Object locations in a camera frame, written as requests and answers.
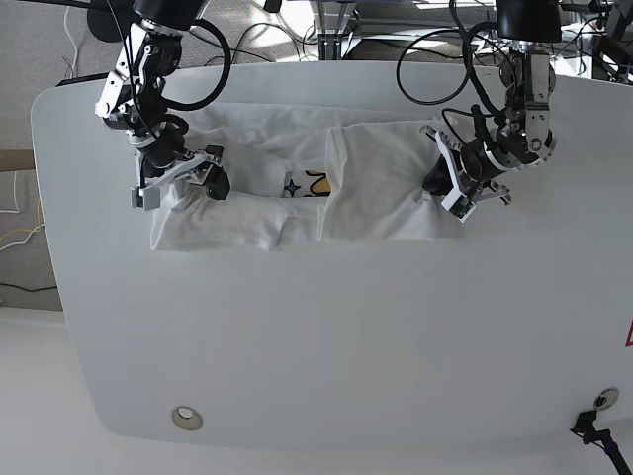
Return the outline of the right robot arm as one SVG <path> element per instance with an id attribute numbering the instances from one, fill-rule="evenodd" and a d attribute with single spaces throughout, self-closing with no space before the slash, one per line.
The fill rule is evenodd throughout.
<path id="1" fill-rule="evenodd" d="M 204 1 L 136 1 L 137 21 L 120 32 L 122 50 L 106 78 L 95 113 L 108 128 L 129 136 L 135 150 L 132 203 L 136 208 L 159 208 L 160 190 L 170 184 L 199 187 L 216 201 L 224 200 L 230 191 L 222 164 L 223 147 L 187 148 L 189 124 L 180 116 L 212 104 L 229 78 L 230 47 L 222 32 L 204 19 L 206 7 Z M 207 96 L 182 103 L 164 97 L 163 90 L 167 77 L 179 66 L 182 37 L 194 27 L 219 41 L 223 65 L 218 84 Z"/>

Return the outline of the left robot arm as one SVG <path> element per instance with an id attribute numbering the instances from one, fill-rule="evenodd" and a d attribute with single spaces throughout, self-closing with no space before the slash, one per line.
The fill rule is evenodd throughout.
<path id="1" fill-rule="evenodd" d="M 509 190 L 497 178 L 541 164 L 555 149 L 549 99 L 556 79 L 545 46 L 561 40 L 562 23 L 555 1 L 498 1 L 495 20 L 473 27 L 463 24 L 456 2 L 449 2 L 448 10 L 453 31 L 462 40 L 465 74 L 460 85 L 472 85 L 479 98 L 465 114 L 473 121 L 475 137 L 466 142 L 455 130 L 443 133 L 429 128 L 427 134 L 440 157 L 424 178 L 423 188 L 440 198 L 446 211 L 465 220 L 484 200 L 510 203 Z M 499 68 L 505 88 L 501 108 L 492 102 L 474 66 L 472 41 L 484 31 L 511 42 Z"/>

